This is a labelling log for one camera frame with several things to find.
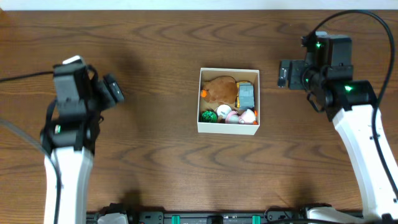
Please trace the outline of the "yellow grey toy truck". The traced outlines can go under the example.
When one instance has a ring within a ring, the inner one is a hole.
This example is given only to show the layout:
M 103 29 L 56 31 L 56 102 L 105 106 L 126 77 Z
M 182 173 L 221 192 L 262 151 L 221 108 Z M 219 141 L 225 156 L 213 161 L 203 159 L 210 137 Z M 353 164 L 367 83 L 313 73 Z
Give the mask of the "yellow grey toy truck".
M 238 94 L 236 97 L 235 107 L 238 110 L 253 109 L 254 102 L 254 85 L 251 82 L 237 82 Z

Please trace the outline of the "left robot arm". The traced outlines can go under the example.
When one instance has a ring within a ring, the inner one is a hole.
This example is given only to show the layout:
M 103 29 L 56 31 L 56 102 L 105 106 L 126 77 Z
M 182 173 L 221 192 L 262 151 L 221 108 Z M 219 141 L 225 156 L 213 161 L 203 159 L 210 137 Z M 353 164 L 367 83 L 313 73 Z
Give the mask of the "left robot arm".
M 112 74 L 99 78 L 78 55 L 54 65 L 53 82 L 56 97 L 40 132 L 47 178 L 44 223 L 85 223 L 101 112 L 122 103 L 124 94 Z

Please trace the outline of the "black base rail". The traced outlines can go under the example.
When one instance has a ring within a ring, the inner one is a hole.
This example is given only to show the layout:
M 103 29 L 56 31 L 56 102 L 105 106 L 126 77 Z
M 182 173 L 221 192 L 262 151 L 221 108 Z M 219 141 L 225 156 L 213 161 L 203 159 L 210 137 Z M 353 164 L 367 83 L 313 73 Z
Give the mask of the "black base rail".
M 168 212 L 133 210 L 112 203 L 98 212 L 86 214 L 86 224 L 230 224 L 230 223 L 364 223 L 361 212 L 338 211 L 329 204 L 315 204 L 300 209 L 271 207 L 264 212 Z

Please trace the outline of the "brown plush toy orange top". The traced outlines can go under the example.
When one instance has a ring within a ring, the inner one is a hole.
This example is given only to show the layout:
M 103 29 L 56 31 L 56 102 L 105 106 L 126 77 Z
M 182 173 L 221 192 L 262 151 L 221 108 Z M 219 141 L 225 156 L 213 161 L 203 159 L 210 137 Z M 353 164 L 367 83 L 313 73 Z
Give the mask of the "brown plush toy orange top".
M 238 95 L 238 86 L 233 77 L 222 76 L 205 82 L 200 96 L 207 103 L 233 104 Z

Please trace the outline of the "pink duck toy with hat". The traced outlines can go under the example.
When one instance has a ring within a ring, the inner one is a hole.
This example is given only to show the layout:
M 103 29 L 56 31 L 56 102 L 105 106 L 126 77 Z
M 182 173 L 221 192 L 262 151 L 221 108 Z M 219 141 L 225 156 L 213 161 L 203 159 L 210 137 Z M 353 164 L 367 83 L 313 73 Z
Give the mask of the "pink duck toy with hat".
M 257 111 L 247 109 L 242 114 L 238 114 L 237 111 L 231 111 L 226 119 L 225 123 L 227 124 L 253 124 L 258 125 L 257 122 Z

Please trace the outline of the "white cardboard box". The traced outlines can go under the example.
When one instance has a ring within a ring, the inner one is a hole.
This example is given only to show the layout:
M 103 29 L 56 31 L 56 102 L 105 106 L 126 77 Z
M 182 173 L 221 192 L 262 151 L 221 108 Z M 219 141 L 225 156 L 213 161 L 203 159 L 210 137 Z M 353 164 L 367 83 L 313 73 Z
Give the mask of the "white cardboard box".
M 201 99 L 198 93 L 197 103 L 197 127 L 199 133 L 213 134 L 240 134 L 254 135 L 261 124 L 261 95 L 260 95 L 260 71 L 232 68 L 201 68 L 199 77 L 199 91 L 203 84 L 215 78 L 231 76 L 236 81 L 249 81 L 254 85 L 254 109 L 257 111 L 257 124 L 225 124 L 225 123 L 204 123 L 201 122 L 201 114 L 207 110 L 215 110 L 218 104 L 207 103 Z

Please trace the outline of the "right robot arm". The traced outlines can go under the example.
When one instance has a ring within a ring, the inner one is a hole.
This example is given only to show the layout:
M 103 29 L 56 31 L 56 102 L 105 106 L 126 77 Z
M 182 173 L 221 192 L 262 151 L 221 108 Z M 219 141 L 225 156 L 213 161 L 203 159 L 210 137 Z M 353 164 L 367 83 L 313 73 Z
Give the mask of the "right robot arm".
M 305 208 L 307 220 L 334 223 L 397 221 L 397 164 L 384 133 L 376 94 L 367 80 L 354 80 L 352 40 L 316 31 L 303 37 L 303 60 L 281 60 L 277 85 L 304 90 L 313 109 L 325 112 L 340 135 L 358 182 L 361 218 L 329 205 Z

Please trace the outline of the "green plastic wheel toy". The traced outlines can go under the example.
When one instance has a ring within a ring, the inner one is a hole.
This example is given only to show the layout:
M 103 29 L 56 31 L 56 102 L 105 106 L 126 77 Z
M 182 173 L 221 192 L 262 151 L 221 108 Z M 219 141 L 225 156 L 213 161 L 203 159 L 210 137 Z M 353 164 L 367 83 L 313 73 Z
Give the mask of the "green plastic wheel toy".
M 200 121 L 203 123 L 217 123 L 218 116 L 214 111 L 206 110 L 202 112 Z

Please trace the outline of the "white drum toy wooden handle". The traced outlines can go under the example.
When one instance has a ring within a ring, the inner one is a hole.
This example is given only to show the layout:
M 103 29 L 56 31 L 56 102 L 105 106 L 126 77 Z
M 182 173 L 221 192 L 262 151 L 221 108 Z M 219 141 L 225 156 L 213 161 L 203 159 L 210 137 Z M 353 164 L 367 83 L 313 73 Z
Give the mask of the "white drum toy wooden handle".
M 227 118 L 230 112 L 232 112 L 232 108 L 229 105 L 226 104 L 219 105 L 215 109 L 215 113 L 217 115 L 217 122 L 222 123 Z

